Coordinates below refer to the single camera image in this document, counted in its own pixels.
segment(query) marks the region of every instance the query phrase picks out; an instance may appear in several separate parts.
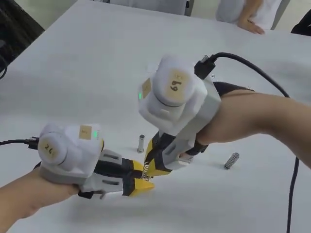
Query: metal cylinder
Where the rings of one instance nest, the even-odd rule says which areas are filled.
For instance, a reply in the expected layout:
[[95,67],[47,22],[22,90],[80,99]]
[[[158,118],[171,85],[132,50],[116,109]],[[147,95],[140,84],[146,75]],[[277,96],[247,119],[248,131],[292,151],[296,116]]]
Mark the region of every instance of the metal cylinder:
[[137,148],[137,152],[139,154],[144,152],[144,141],[145,141],[145,135],[140,135],[139,136],[139,141],[138,141],[138,148]]
[[148,162],[145,162],[144,163],[144,167],[142,169],[142,174],[141,174],[141,178],[145,181],[149,181],[150,180],[150,176],[147,176],[147,171],[148,171],[148,168],[149,168],[149,163]]
[[226,170],[229,170],[237,162],[239,158],[240,158],[239,153],[233,153],[229,158],[229,160],[225,163],[224,168]]

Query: handwritten number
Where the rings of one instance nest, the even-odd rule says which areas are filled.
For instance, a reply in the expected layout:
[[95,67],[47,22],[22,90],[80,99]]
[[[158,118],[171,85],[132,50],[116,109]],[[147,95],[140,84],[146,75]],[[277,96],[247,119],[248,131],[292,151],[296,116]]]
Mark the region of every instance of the handwritten number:
[[173,91],[177,91],[178,90],[178,87],[177,86],[170,86],[171,90]]
[[177,84],[179,84],[179,85],[180,85],[180,84],[181,84],[181,82],[177,82],[177,81],[173,81],[173,82],[172,82],[172,85],[177,85]]
[[181,82],[178,81],[172,81],[170,88],[172,91],[178,91],[178,87],[176,85],[181,85]]

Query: black cable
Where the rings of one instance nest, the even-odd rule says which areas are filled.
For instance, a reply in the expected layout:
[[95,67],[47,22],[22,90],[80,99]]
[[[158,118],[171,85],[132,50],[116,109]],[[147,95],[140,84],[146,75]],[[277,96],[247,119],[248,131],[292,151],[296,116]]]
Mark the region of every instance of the black cable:
[[25,139],[16,139],[16,140],[3,141],[3,142],[0,142],[0,146],[8,145],[8,144],[13,144],[13,143],[24,143],[24,144],[26,144],[27,140],[25,140]]
[[246,65],[247,67],[257,72],[259,75],[264,77],[269,83],[271,83],[274,87],[276,87],[285,97],[287,98],[290,97],[287,94],[287,92],[276,81],[274,81],[268,74],[266,74],[262,69],[260,69],[258,66],[254,65],[253,63],[247,61],[246,59],[239,57],[238,55],[234,55],[234,54],[226,53],[226,52],[219,52],[215,55],[211,55],[211,57],[208,58],[208,61],[214,63],[217,60],[217,58],[220,58],[220,57],[230,58],[232,60],[236,60]]
[[0,76],[0,80],[6,75],[6,72],[8,71],[8,64],[6,60],[0,55],[0,60],[4,63],[4,71],[2,75]]
[[[264,77],[269,83],[271,83],[276,89],[278,89],[285,97],[289,98],[290,96],[287,94],[287,92],[276,82],[274,81],[268,74],[266,74],[263,70],[261,70],[259,67],[254,65],[253,63],[247,61],[246,59],[237,56],[232,53],[226,53],[226,52],[219,52],[215,55],[211,55],[211,57],[207,58],[205,61],[202,61],[204,64],[207,64],[208,67],[212,70],[213,67],[215,67],[214,62],[220,58],[220,57],[226,57],[230,58],[233,60],[236,60],[247,67],[251,68],[255,72],[257,72],[259,75]],[[290,185],[290,192],[289,192],[289,197],[288,197],[288,213],[287,213],[287,228],[286,228],[286,233],[291,232],[291,221],[292,221],[292,207],[293,207],[293,196],[294,196],[294,187],[295,187],[295,182],[298,174],[298,169],[299,169],[299,159],[296,157],[295,159],[295,165],[294,165],[294,171],[293,171],[293,176],[291,180],[291,185]]]
[[3,142],[0,142],[0,146],[13,144],[13,143],[23,143],[23,144],[28,145],[29,149],[37,150],[39,138],[38,137],[31,137],[28,139],[16,139],[16,140],[3,141]]

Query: white shirt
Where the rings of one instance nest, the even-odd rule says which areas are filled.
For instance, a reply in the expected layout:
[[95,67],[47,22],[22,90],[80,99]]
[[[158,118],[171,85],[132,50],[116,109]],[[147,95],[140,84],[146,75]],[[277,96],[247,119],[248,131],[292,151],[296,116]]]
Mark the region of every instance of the white shirt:
[[[262,5],[250,19],[264,30],[271,29],[281,2],[282,0],[263,0]],[[237,24],[245,3],[246,0],[220,0],[216,19]]]

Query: cable connector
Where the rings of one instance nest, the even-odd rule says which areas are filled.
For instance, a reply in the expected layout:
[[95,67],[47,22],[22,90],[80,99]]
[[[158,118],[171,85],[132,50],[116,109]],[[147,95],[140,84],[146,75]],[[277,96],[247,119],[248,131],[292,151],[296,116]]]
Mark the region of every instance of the cable connector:
[[214,61],[212,61],[208,56],[204,56],[201,61],[198,61],[194,66],[194,73],[200,79],[204,80],[216,67]]
[[38,150],[38,143],[39,143],[38,137],[31,137],[25,140],[25,144],[28,145],[28,148],[33,150]]

